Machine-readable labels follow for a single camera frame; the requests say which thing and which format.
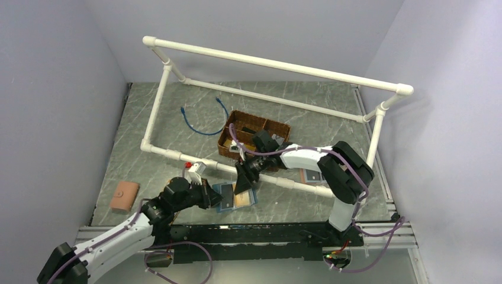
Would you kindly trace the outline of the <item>gold credit card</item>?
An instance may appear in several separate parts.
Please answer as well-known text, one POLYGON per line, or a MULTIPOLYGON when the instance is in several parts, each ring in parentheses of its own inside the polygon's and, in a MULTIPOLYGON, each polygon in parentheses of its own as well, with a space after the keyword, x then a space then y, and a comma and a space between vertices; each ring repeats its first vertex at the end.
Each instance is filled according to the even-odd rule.
POLYGON ((255 204, 255 197, 252 190, 239 193, 234 196, 234 207, 241 208, 255 204))

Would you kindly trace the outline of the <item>black credit card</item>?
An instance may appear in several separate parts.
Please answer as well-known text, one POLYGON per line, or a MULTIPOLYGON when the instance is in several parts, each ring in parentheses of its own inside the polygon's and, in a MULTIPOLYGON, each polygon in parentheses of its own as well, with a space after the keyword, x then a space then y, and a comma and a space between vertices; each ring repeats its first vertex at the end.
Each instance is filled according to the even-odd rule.
POLYGON ((257 133, 257 131, 256 131, 256 130, 254 130, 254 129, 252 129, 252 128, 249 128, 249 127, 246 127, 246 126, 243 126, 243 127, 241 128, 241 131, 242 131, 242 132, 245 132, 245 133, 249 133, 249 134, 251 134, 251 135, 255 135, 255 134, 257 133))

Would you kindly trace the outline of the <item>grey credit card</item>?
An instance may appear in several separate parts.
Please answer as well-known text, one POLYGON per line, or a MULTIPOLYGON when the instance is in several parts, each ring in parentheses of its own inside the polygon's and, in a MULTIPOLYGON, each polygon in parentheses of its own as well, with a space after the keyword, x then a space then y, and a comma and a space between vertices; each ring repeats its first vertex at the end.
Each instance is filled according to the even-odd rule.
POLYGON ((222 210, 230 210, 234 208, 234 194, 233 185, 225 184, 221 186, 221 196, 223 197, 221 201, 222 210))

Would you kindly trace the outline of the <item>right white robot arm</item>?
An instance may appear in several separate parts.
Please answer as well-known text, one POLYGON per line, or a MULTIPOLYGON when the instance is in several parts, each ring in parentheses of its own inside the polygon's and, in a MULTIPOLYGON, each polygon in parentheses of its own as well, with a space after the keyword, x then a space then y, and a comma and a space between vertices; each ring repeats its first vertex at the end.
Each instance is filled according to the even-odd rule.
POLYGON ((279 144, 265 130, 255 133, 252 141, 256 151, 235 164, 237 181, 234 193, 251 189, 259 181, 260 174, 270 168, 319 172, 334 195, 326 237, 334 246, 343 244, 349 238, 349 228, 361 198, 375 177, 372 168, 345 141, 326 147, 279 144))

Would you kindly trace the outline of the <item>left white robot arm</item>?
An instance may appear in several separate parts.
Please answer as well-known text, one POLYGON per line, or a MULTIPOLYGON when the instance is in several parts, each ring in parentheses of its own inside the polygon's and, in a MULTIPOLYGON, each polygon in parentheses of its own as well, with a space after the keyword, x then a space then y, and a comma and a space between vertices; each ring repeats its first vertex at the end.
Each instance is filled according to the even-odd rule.
POLYGON ((37 276, 37 283, 95 283, 130 256, 151 247, 161 249, 170 240, 175 214, 197 206, 208 209, 223 197, 206 179, 171 179, 158 196, 142 199, 137 212, 103 234, 74 246, 57 246, 37 276))

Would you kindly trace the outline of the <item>grey cards in basket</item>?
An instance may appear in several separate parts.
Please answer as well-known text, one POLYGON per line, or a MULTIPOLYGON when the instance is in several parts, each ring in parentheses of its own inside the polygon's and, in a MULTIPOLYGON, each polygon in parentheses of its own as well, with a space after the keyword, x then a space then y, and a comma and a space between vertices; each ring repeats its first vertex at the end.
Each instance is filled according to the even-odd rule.
POLYGON ((279 146, 282 145, 285 141, 285 139, 283 137, 281 137, 277 134, 273 134, 271 137, 273 140, 275 140, 278 143, 279 146))

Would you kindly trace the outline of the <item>brown wicker divided basket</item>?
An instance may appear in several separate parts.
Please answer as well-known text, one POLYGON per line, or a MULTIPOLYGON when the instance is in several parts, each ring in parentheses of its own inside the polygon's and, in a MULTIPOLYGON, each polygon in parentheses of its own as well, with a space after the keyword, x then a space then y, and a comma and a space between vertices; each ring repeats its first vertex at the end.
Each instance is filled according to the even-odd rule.
POLYGON ((223 131, 220 134, 217 142, 219 155, 231 158, 233 160, 240 159, 240 154, 238 151, 236 153, 230 151, 230 124, 234 124, 236 138, 251 151, 258 151, 252 140, 254 134, 256 134, 257 132, 265 130, 269 133, 270 136, 273 136, 275 134, 279 138, 283 138, 284 142, 287 142, 289 140, 289 135, 291 132, 291 126, 283 122, 278 122, 259 117, 257 115, 248 114, 243 111, 234 110, 230 113, 230 116, 226 124, 224 125, 223 131))

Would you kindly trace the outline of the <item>white PVC pipe frame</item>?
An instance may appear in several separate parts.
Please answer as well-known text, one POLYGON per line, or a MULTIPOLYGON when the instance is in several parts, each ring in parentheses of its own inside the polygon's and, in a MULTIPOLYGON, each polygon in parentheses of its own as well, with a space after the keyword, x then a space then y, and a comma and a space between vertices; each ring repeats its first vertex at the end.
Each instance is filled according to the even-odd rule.
POLYGON ((371 134, 369 150, 368 150, 368 154, 366 157, 366 163, 369 167, 372 167, 374 165, 375 159, 377 157, 377 147, 378 147, 381 128, 383 125, 383 120, 384 120, 386 112, 390 109, 391 106, 396 104, 398 101, 400 101, 406 97, 411 96, 414 92, 414 88, 412 86, 407 85, 407 84, 403 84, 403 83, 384 82, 384 81, 375 80, 375 79, 363 78, 360 76, 347 75, 344 73, 338 73, 338 72, 332 72, 329 70, 323 70, 323 69, 318 69, 318 68, 313 68, 313 67, 302 66, 302 65, 298 65, 298 64, 292 64, 292 63, 280 62, 280 61, 271 60, 271 59, 264 59, 264 58, 255 57, 255 56, 248 56, 248 55, 244 55, 244 54, 232 53, 229 51, 209 49, 206 47, 193 46, 193 45, 184 44, 184 43, 177 43, 174 41, 167 41, 167 40, 158 39, 158 38, 152 37, 152 36, 143 37, 143 44, 146 47, 148 47, 149 49, 151 49, 151 51, 154 52, 154 54, 157 55, 157 57, 161 60, 161 62, 163 63, 163 72, 162 72, 161 80, 159 83, 159 87, 157 89, 155 100, 154 100, 154 103, 152 106, 152 110, 151 110, 151 113, 149 116, 149 120, 147 122, 145 134, 144 134, 144 137, 142 138, 141 143, 140 143, 141 151, 144 151, 146 153, 158 154, 160 156, 163 156, 163 157, 166 157, 166 158, 172 159, 172 160, 180 160, 180 161, 191 162, 191 163, 203 162, 209 168, 214 169, 214 170, 218 170, 221 172, 235 173, 236 170, 233 166, 222 164, 222 163, 216 162, 211 159, 203 159, 203 158, 199 158, 199 157, 190 156, 187 154, 183 154, 180 151, 171 150, 171 149, 163 149, 160 147, 156 147, 152 144, 151 137, 152 137, 153 129, 154 129, 156 118, 157 118, 157 115, 159 112, 160 104, 163 99, 163 94, 164 94, 166 86, 168 84, 168 79, 169 79, 170 74, 174 74, 178 78, 178 80, 181 83, 183 83, 184 85, 199 86, 199 87, 212 89, 212 90, 216 90, 216 91, 227 92, 230 94, 246 96, 248 98, 263 100, 263 101, 267 101, 267 102, 274 102, 274 103, 281 104, 281 105, 286 105, 286 106, 290 106, 290 107, 304 109, 307 111, 318 112, 318 113, 330 115, 333 117, 339 117, 339 118, 355 121, 355 122, 358 122, 361 124, 365 124, 367 122, 370 122, 370 120, 374 120, 375 121, 374 122, 374 129, 371 134), (284 70, 284 71, 288 71, 288 72, 314 76, 317 78, 331 79, 331 80, 335 80, 335 81, 339 81, 339 82, 349 83, 349 84, 352 84, 355 86, 366 86, 366 87, 370 87, 370 88, 374 88, 374 89, 380 89, 380 90, 393 92, 393 96, 388 98, 385 101, 382 101, 379 105, 377 105, 375 107, 375 109, 373 111, 371 111, 370 113, 368 113, 366 115, 353 115, 353 114, 349 114, 347 112, 335 111, 332 109, 322 108, 319 106, 304 104, 304 103, 300 103, 300 102, 296 102, 296 101, 290 101, 287 99, 277 98, 277 97, 273 97, 273 96, 269 96, 269 95, 264 95, 261 93, 249 92, 249 91, 244 91, 241 89, 216 85, 213 83, 192 80, 192 79, 184 76, 178 70, 178 68, 176 67, 174 62, 170 58, 168 58, 167 55, 164 54, 164 52, 163 52, 164 48, 178 50, 178 51, 185 51, 188 53, 194 53, 194 54, 199 54, 199 55, 203 55, 203 56, 215 57, 218 59, 231 60, 234 62, 269 67, 269 68, 273 68, 273 69, 284 70))

